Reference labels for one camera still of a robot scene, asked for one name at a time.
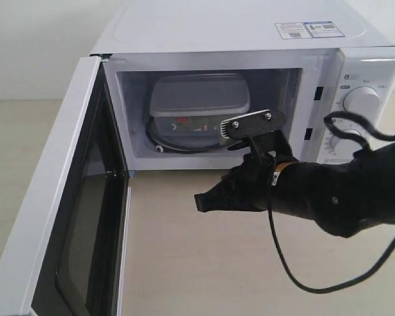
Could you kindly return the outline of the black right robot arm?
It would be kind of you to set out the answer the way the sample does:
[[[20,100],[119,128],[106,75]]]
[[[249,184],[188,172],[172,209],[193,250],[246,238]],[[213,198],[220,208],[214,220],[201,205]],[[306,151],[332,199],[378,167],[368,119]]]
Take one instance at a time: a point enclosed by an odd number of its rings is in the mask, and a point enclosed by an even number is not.
[[[244,155],[217,185],[196,194],[198,211],[271,210],[315,221],[343,238],[395,224],[395,142],[328,165],[297,160],[280,130],[255,140],[262,156]]]

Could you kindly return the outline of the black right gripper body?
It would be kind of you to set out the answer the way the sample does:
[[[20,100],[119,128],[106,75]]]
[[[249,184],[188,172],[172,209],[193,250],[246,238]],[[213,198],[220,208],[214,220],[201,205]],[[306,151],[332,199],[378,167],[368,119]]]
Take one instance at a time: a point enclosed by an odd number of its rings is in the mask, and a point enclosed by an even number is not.
[[[228,171],[221,182],[253,212],[272,207],[272,179],[279,162],[295,162],[288,140],[281,131],[246,138],[240,142],[250,152],[237,167]]]

